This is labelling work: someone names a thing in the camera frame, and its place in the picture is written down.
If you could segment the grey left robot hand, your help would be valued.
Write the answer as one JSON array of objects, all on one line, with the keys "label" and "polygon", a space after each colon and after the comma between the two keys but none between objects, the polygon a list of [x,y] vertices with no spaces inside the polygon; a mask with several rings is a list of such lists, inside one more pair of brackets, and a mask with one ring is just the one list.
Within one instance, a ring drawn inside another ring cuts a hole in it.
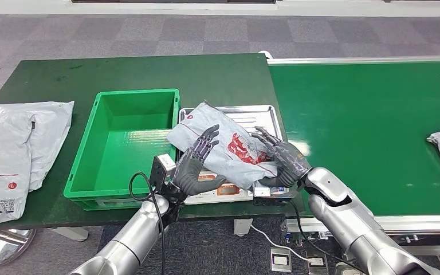
[{"label": "grey left robot hand", "polygon": [[173,178],[173,184],[187,196],[194,196],[213,191],[226,182],[226,177],[216,176],[214,179],[200,181],[198,179],[203,164],[212,149],[219,143],[214,138],[219,135],[219,125],[206,129],[182,155]]}]

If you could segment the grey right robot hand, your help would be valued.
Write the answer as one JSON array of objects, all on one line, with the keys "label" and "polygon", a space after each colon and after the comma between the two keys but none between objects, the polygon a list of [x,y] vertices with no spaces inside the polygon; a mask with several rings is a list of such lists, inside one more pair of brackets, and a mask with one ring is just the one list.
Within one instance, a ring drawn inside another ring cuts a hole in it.
[{"label": "grey right robot hand", "polygon": [[259,183],[267,187],[293,187],[312,168],[307,159],[293,144],[278,139],[262,127],[255,126],[255,129],[260,133],[253,133],[252,137],[264,143],[278,164],[277,176],[262,178]]}]

